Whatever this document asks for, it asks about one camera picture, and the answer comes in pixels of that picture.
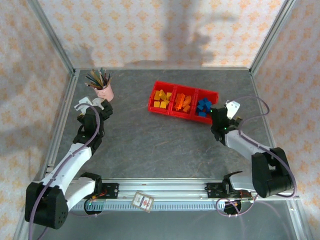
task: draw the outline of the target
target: floral wallpaper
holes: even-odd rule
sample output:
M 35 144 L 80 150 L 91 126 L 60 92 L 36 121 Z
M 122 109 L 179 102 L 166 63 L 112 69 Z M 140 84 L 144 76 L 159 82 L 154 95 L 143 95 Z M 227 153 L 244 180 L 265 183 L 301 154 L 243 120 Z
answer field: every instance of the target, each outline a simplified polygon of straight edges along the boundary
M 39 0 L 75 68 L 250 67 L 285 0 Z
M 0 13 L 0 239 L 11 240 L 69 76 L 26 0 L 2 0 Z
M 320 7 L 298 0 L 254 76 L 269 103 L 269 124 L 298 183 L 309 225 L 320 239 Z

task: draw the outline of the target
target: red compartment box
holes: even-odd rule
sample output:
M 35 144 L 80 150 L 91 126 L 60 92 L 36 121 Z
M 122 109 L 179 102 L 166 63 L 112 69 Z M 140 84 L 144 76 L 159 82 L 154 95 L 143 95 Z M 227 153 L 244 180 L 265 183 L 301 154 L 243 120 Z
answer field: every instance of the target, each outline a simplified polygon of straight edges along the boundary
M 170 102 L 166 109 L 154 107 L 154 97 L 156 94 L 156 91 L 163 90 L 165 93 L 172 93 Z M 177 97 L 177 94 L 185 94 L 191 96 L 191 104 L 190 104 L 190 111 L 185 113 L 182 110 L 177 111 L 175 109 L 175 99 Z M 196 108 L 198 105 L 198 101 L 207 98 L 209 101 L 211 101 L 212 104 L 217 104 L 219 99 L 219 93 L 216 91 L 208 91 L 200 88 L 195 87 L 189 87 L 179 84 L 173 84 L 168 83 L 164 81 L 156 81 L 152 93 L 149 98 L 149 105 L 148 105 L 148 111 L 157 113 L 157 114 L 164 114 L 169 116 L 174 116 L 177 118 L 192 120 L 200 123 L 205 124 L 212 124 L 212 119 L 209 114 L 207 114 L 206 117 L 198 116 L 198 113 L 196 112 Z

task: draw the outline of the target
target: pink cup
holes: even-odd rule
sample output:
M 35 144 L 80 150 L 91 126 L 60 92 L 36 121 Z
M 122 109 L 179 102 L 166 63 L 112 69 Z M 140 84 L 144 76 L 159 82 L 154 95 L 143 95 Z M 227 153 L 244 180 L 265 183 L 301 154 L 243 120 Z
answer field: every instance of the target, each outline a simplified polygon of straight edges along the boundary
M 114 92 L 112 91 L 110 84 L 105 89 L 94 89 L 94 91 L 99 98 L 106 99 L 108 102 L 110 102 L 114 98 Z

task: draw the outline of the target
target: card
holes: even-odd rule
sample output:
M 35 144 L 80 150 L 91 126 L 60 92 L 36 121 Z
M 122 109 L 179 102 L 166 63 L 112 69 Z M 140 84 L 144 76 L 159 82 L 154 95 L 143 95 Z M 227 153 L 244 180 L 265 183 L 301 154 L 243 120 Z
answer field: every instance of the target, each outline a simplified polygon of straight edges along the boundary
M 131 205 L 150 213 L 152 205 L 154 204 L 155 199 L 151 196 L 147 196 L 140 192 L 136 192 Z

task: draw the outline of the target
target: white bracket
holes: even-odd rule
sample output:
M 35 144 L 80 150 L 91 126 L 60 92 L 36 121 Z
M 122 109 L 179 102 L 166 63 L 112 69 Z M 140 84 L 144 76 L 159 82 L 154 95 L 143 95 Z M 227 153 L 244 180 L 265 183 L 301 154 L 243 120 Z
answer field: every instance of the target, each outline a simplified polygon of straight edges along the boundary
M 86 113 L 86 110 L 87 110 L 87 108 L 89 108 L 89 106 L 87 106 L 87 105 L 79 106 L 80 104 L 90 104 L 91 106 L 98 106 L 102 110 L 104 110 L 105 108 L 101 105 L 101 103 L 103 101 L 104 101 L 104 99 L 99 98 L 99 97 L 93 99 L 93 101 L 90 101 L 89 97 L 85 96 L 84 98 L 79 100 L 79 104 L 75 105 L 74 108 L 77 111 L 80 110 L 82 114 Z
M 71 184 L 64 195 L 69 211 L 85 196 L 92 194 L 95 186 L 96 181 L 88 177 L 80 177 L 74 184 Z
M 227 101 L 225 103 L 226 108 L 228 109 L 226 116 L 228 119 L 232 119 L 240 108 L 240 103 L 236 101 Z

